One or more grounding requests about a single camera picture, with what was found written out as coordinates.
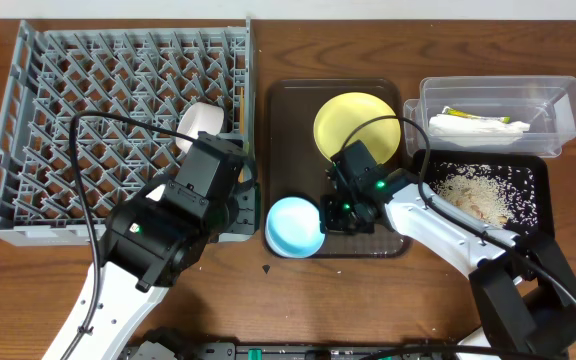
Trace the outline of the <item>yellow green snack wrapper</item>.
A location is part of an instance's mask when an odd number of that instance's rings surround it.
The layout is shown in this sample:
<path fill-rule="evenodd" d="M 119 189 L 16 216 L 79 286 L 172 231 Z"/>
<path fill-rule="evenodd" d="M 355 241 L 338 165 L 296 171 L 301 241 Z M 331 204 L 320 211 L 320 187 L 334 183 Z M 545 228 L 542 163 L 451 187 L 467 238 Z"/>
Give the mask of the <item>yellow green snack wrapper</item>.
<path fill-rule="evenodd" d="M 502 116 L 502 117 L 493 117 L 493 116 L 480 116 L 480 115 L 474 115 L 474 114 L 470 114 L 461 110 L 457 110 L 454 108 L 451 108 L 449 106 L 445 106 L 442 110 L 442 113 L 444 115 L 451 115 L 451 116 L 457 116 L 457 117 L 462 117 L 462 118 L 468 118 L 468 119 L 475 119 L 475 120 L 494 120 L 494 121 L 498 121 L 504 124 L 509 124 L 510 123 L 510 118 L 508 116 Z"/>

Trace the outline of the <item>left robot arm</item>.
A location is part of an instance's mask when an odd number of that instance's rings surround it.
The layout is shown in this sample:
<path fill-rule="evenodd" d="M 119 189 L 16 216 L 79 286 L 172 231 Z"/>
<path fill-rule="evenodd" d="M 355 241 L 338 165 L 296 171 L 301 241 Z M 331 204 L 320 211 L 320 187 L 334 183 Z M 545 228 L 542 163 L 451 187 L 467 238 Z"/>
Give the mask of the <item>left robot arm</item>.
<path fill-rule="evenodd" d="M 179 172 L 153 179 L 115 206 L 77 303 L 47 359 L 115 359 L 205 246 L 237 232 L 257 169 L 243 148 L 200 133 Z"/>

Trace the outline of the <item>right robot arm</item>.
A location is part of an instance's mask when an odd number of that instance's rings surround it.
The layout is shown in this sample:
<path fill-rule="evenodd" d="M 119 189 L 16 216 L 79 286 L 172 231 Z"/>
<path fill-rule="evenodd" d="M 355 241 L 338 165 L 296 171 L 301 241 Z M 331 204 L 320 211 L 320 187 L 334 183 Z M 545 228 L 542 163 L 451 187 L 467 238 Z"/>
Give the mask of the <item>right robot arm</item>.
<path fill-rule="evenodd" d="M 455 345 L 421 346 L 457 359 L 565 359 L 576 342 L 576 276 L 548 233 L 489 225 L 440 198 L 421 175 L 389 171 L 360 141 L 332 157 L 335 194 L 322 199 L 325 232 L 409 237 L 464 275 L 480 329 Z"/>

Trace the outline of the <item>light blue bowl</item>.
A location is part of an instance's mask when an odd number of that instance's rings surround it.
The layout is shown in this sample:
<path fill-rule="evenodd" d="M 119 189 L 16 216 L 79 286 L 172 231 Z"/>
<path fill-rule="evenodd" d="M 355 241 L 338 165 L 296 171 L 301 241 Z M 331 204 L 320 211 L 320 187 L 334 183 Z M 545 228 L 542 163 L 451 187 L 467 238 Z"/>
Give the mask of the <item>light blue bowl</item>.
<path fill-rule="evenodd" d="M 270 249 L 285 258 L 307 258 L 322 247 L 319 209 L 302 197 L 275 202 L 266 217 L 265 239 Z"/>

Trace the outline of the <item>white cup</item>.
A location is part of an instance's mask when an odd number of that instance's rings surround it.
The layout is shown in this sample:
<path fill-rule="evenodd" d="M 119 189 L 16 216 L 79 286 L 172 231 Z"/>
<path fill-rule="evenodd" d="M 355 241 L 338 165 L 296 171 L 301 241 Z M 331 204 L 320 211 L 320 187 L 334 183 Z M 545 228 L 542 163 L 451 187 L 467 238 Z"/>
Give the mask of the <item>white cup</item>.
<path fill-rule="evenodd" d="M 165 188 L 166 188 L 166 185 L 161 184 L 161 185 L 157 186 L 155 189 L 153 189 L 152 191 L 150 191 L 146 195 L 146 197 L 150 200 L 158 202 L 162 198 L 164 191 L 165 191 Z"/>

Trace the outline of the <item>white pink bowl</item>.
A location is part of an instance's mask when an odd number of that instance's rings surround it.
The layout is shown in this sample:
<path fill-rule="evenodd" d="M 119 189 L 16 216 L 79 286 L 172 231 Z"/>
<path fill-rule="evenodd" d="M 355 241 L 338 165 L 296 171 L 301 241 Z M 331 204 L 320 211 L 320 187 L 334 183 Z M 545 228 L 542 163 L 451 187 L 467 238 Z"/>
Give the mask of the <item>white pink bowl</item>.
<path fill-rule="evenodd" d="M 225 112 L 221 107 L 206 103 L 193 104 L 182 116 L 176 132 L 194 139 L 199 132 L 217 135 L 224 127 Z"/>

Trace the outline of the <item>white napkin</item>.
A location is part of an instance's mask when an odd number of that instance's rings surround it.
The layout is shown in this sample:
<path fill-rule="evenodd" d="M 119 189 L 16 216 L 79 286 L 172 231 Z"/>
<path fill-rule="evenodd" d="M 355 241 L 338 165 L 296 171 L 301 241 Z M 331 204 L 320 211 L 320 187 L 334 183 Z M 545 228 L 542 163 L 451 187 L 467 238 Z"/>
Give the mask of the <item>white napkin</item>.
<path fill-rule="evenodd" d="M 436 115 L 428 122 L 428 133 L 435 140 L 461 147 L 510 145 L 529 129 L 530 125 L 521 121 L 503 123 L 447 114 Z"/>

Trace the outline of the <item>yellow round plate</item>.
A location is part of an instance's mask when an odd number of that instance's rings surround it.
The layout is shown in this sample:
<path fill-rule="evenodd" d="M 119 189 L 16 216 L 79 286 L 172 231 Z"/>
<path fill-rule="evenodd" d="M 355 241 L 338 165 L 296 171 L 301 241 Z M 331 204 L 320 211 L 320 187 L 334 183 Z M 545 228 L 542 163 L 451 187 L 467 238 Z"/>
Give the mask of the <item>yellow round plate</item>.
<path fill-rule="evenodd" d="M 337 95 L 318 111 L 313 125 L 314 140 L 322 155 L 330 160 L 344 141 L 360 125 L 381 116 L 395 116 L 393 109 L 380 98 L 362 92 Z M 361 140 L 377 163 L 386 163 L 397 152 L 401 137 L 395 119 L 373 122 L 355 133 L 348 145 Z"/>

